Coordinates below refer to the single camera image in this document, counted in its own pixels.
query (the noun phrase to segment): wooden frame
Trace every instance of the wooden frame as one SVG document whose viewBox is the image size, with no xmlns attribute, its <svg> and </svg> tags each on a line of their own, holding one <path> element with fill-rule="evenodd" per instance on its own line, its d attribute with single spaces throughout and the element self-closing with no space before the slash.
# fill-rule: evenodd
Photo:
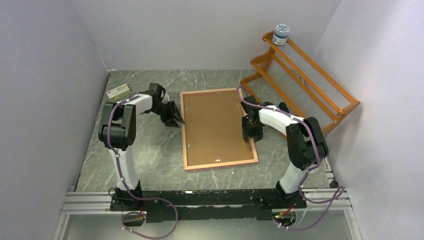
<svg viewBox="0 0 424 240">
<path fill-rule="evenodd" d="M 198 90 L 198 91 L 184 91 L 180 93 L 180 107 L 181 107 L 181 116 L 183 119 L 185 119 L 185 106 L 184 106 L 184 95 L 195 95 L 195 94 L 203 94 L 203 93 L 213 93 L 213 92 L 229 92 L 229 91 L 236 91 L 236 88 L 221 88 L 221 89 L 210 89 L 210 90 Z M 227 162 L 217 162 L 217 163 L 211 163 L 211 164 L 202 164 L 202 165 L 195 165 L 195 166 L 188 166 L 188 160 L 187 160 L 187 140 L 186 140 L 186 126 L 185 124 L 182 125 L 182 155 L 184 160 L 184 170 L 198 170 L 198 169 L 208 169 L 208 168 L 216 168 L 216 167 L 225 167 L 225 166 L 234 166 L 234 165 L 244 165 L 244 164 L 254 164 L 258 163 L 258 154 L 256 152 L 256 147 L 254 141 L 249 141 L 252 153 L 253 153 L 253 159 L 246 159 L 246 160 L 236 160 L 236 161 L 227 161 Z"/>
<path fill-rule="evenodd" d="M 322 128 L 324 136 L 328 135 L 345 117 L 351 113 L 361 102 L 351 96 L 340 84 L 338 84 L 328 73 L 326 73 L 312 58 L 310 58 L 305 52 L 303 52 L 290 38 L 287 39 L 287 44 L 293 48 L 308 64 L 310 64 L 325 80 L 327 80 L 332 87 L 334 87 L 350 104 L 343 108 L 340 108 L 317 84 L 306 75 L 300 67 L 298 67 L 290 58 L 287 56 L 279 46 L 275 45 L 272 41 L 274 31 L 270 31 L 263 35 L 262 40 L 269 45 L 269 49 L 266 53 L 253 58 L 250 63 L 256 68 L 256 72 L 241 80 L 241 85 L 246 91 L 253 95 L 258 102 L 260 99 L 249 87 L 248 83 L 258 78 L 264 78 L 271 87 L 280 95 L 284 102 L 294 111 L 294 114 L 299 117 L 305 117 L 305 113 L 302 112 L 284 93 L 284 91 L 276 84 L 276 82 L 267 74 L 267 71 L 272 61 L 275 61 L 289 76 L 292 78 L 306 94 L 328 115 L 332 120 L 332 123 Z M 301 76 L 304 81 L 320 96 L 320 98 L 311 91 L 291 70 L 290 68 L 280 59 L 280 57 L 292 67 Z"/>
</svg>

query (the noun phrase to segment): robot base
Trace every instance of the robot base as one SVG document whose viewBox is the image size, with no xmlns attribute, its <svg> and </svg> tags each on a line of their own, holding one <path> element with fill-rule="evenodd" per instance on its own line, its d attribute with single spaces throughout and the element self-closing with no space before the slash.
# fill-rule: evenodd
<svg viewBox="0 0 424 240">
<path fill-rule="evenodd" d="M 140 180 L 138 181 L 137 187 L 132 190 L 131 193 L 136 197 L 143 197 Z M 115 194 L 112 195 L 112 201 L 110 203 L 111 211 L 139 211 L 142 206 L 143 201 L 135 200 L 126 190 L 115 188 Z"/>
</svg>

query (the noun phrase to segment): small box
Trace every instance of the small box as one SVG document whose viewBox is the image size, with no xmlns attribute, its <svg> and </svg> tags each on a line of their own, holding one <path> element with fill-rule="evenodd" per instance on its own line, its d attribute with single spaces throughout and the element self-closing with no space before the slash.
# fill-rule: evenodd
<svg viewBox="0 0 424 240">
<path fill-rule="evenodd" d="M 112 90 L 106 92 L 107 96 L 110 100 L 115 101 L 117 99 L 121 99 L 131 93 L 130 89 L 126 84 L 115 87 Z"/>
</svg>

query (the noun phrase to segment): metal base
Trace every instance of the metal base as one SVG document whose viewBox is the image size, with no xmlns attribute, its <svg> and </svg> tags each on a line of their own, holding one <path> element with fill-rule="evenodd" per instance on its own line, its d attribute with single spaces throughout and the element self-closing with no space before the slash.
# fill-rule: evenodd
<svg viewBox="0 0 424 240">
<path fill-rule="evenodd" d="M 322 164 L 325 164 L 327 168 L 328 183 L 333 183 L 335 179 L 328 159 L 325 158 Z M 302 191 L 307 198 L 320 201 L 331 198 L 336 188 L 307 188 Z M 282 203 L 274 199 L 277 197 L 273 195 L 274 193 L 275 189 L 144 191 L 143 197 L 162 197 L 171 201 L 177 207 L 180 220 L 256 218 L 257 220 L 271 221 L 270 214 L 287 211 L 293 201 L 296 203 L 294 208 L 297 212 L 324 211 L 328 206 L 328 203 L 314 204 L 311 202 L 306 202 L 306 206 L 304 206 L 302 205 L 305 204 L 303 200 Z M 53 239 L 63 239 L 70 215 L 123 215 L 132 212 L 130 210 L 111 211 L 111 201 L 112 198 L 108 192 L 68 192 Z M 175 220 L 173 209 L 163 202 L 146 202 L 144 209 L 147 223 Z M 362 239 L 346 191 L 333 201 L 329 210 L 344 211 L 351 238 L 353 240 Z"/>
<path fill-rule="evenodd" d="M 307 207 L 300 196 L 283 200 L 276 189 L 195 190 L 195 191 L 144 191 L 144 198 L 163 198 L 177 206 L 179 220 L 243 219 L 269 220 L 272 209 Z M 163 201 L 145 201 L 147 223 L 175 220 L 174 209 Z M 111 211 L 131 211 L 112 199 Z"/>
</svg>

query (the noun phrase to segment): jar lid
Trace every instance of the jar lid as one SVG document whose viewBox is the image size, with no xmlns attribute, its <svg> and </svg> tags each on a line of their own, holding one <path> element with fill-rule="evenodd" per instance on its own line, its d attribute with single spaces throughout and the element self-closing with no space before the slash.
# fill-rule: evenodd
<svg viewBox="0 0 424 240">
<path fill-rule="evenodd" d="M 282 34 L 286 34 L 290 31 L 290 27 L 287 26 L 286 24 L 278 24 L 277 31 Z"/>
</svg>

